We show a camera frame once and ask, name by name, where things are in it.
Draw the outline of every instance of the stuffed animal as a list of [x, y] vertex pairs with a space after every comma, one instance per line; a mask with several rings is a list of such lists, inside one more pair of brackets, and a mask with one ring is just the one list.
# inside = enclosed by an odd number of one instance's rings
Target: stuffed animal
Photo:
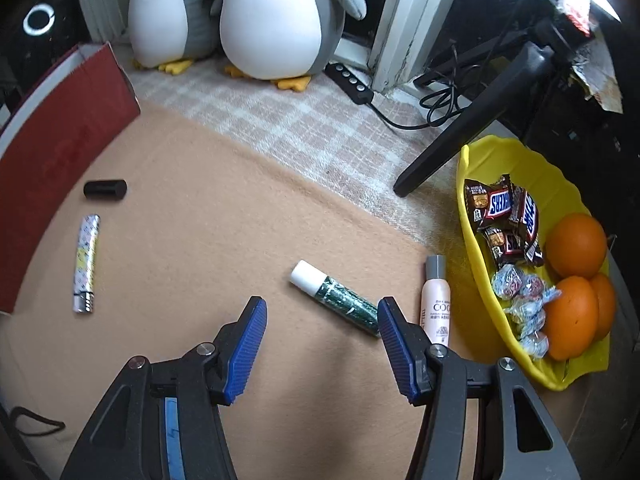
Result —
[[134, 64], [182, 73], [220, 44], [221, 8], [222, 0], [129, 0]]
[[234, 65], [227, 67], [227, 73], [303, 91], [334, 53], [345, 10], [361, 20], [367, 4], [364, 0], [224, 0], [220, 40]]

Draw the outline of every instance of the patterned lighter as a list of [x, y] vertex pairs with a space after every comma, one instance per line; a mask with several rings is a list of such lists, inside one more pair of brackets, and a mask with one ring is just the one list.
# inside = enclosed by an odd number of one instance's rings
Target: patterned lighter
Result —
[[90, 314], [94, 311], [95, 248], [99, 227], [98, 215], [85, 216], [80, 224], [74, 275], [74, 312], [79, 314]]

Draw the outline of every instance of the gray bottle cap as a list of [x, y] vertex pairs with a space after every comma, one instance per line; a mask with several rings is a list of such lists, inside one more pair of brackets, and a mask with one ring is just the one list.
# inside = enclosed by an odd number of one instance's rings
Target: gray bottle cap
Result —
[[425, 263], [425, 269], [427, 274], [427, 280], [444, 280], [445, 276], [445, 265], [447, 263], [447, 259], [442, 254], [432, 254], [431, 256], [427, 256], [427, 261]]

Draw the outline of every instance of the green glue stick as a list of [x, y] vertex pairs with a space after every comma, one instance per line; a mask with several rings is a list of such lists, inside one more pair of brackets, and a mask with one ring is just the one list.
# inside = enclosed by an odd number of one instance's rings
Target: green glue stick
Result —
[[300, 260], [289, 281], [336, 314], [374, 336], [378, 333], [378, 309], [321, 270]]

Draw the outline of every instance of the metal screw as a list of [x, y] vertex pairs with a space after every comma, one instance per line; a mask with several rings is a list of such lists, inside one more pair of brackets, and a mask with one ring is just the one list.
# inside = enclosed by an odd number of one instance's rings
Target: metal screw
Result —
[[215, 349], [216, 347], [213, 346], [213, 343], [200, 343], [196, 348], [196, 352], [200, 355], [206, 356], [213, 354]]
[[441, 345], [439, 343], [436, 343], [435, 345], [431, 345], [429, 347], [429, 354], [431, 354], [434, 357], [439, 357], [439, 358], [446, 357], [446, 355], [447, 355], [447, 347], [444, 346], [444, 345]]
[[510, 357], [501, 357], [498, 360], [498, 364], [500, 365], [500, 368], [503, 368], [508, 372], [515, 370], [515, 367], [516, 367], [515, 363], [513, 362], [513, 359], [511, 359]]
[[129, 368], [132, 370], [139, 370], [145, 365], [146, 359], [142, 355], [136, 355], [129, 359]]

